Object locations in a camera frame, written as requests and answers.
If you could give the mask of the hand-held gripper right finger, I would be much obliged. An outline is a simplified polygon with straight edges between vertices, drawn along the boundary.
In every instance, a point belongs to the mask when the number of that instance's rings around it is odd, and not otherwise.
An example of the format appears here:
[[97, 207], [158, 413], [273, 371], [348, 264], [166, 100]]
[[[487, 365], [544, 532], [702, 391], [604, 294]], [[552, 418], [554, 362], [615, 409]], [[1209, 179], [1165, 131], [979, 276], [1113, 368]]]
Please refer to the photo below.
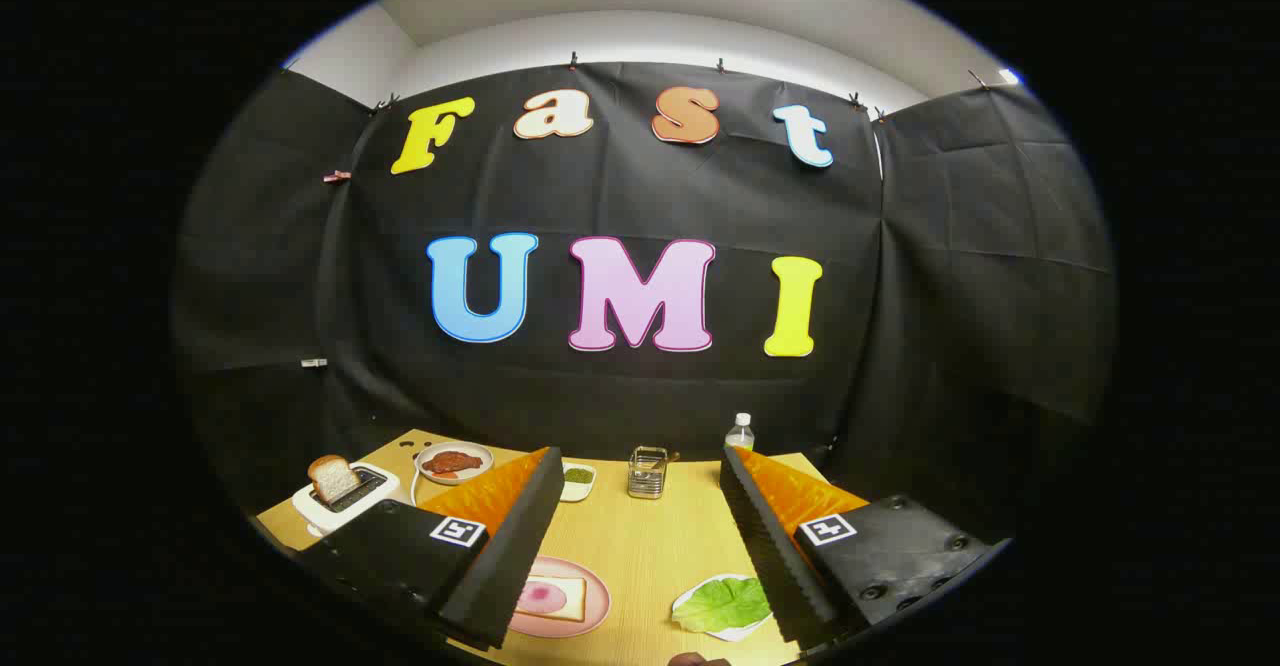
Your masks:
[[736, 446], [719, 487], [783, 638], [805, 652], [874, 640], [1001, 552], [910, 496], [867, 501]]

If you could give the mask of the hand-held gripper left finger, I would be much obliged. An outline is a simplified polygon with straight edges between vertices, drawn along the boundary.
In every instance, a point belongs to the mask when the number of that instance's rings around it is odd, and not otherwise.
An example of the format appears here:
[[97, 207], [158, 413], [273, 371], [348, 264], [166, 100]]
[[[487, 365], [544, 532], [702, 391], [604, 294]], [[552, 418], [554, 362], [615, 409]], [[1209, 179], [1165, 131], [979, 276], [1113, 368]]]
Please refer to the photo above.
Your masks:
[[302, 549], [300, 565], [390, 629], [426, 643], [500, 647], [561, 498], [544, 447], [430, 499], [381, 499]]

